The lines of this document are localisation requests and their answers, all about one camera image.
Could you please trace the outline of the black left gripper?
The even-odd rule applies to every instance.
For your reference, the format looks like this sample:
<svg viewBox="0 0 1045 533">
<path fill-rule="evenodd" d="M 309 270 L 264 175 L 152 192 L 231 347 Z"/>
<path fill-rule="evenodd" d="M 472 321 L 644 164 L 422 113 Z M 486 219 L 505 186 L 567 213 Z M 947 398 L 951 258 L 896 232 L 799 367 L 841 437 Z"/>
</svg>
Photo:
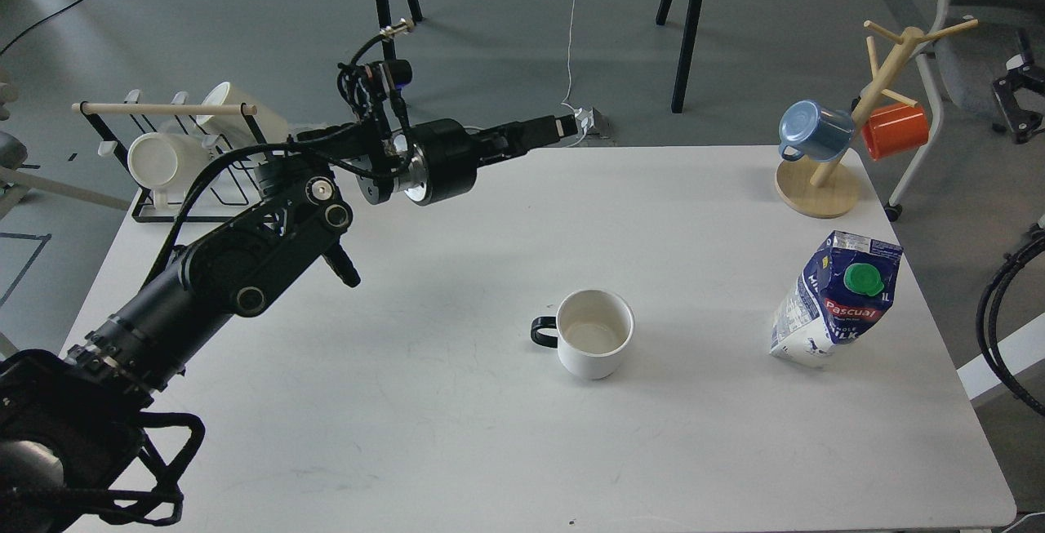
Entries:
<svg viewBox="0 0 1045 533">
<path fill-rule="evenodd" d="M 473 189 L 481 167 L 549 145 L 571 145 L 577 139 L 577 120 L 572 115 L 549 115 L 477 132 L 467 132 L 452 119 L 408 128 L 404 194 L 419 206 L 446 201 Z"/>
</svg>

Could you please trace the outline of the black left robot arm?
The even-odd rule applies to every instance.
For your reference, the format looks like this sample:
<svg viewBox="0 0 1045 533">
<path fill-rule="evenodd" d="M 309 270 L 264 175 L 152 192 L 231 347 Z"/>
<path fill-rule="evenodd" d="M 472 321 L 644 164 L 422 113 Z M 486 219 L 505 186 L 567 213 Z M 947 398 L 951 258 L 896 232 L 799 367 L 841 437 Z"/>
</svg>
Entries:
<svg viewBox="0 0 1045 533">
<path fill-rule="evenodd" d="M 577 135 L 544 116 L 469 132 L 451 119 L 408 121 L 405 60 L 341 64 L 336 90 L 354 120 L 282 143 L 220 154 L 198 176 L 137 295 L 63 358 L 40 349 L 2 362 L 2 529 L 62 532 L 83 515 L 113 525 L 180 520 L 180 478 L 202 446 L 193 414 L 150 411 L 153 396 L 232 317 L 254 318 L 323 259 L 347 286 L 358 271 L 340 245 L 354 214 L 335 168 L 369 202 L 458 196 L 478 169 Z"/>
</svg>

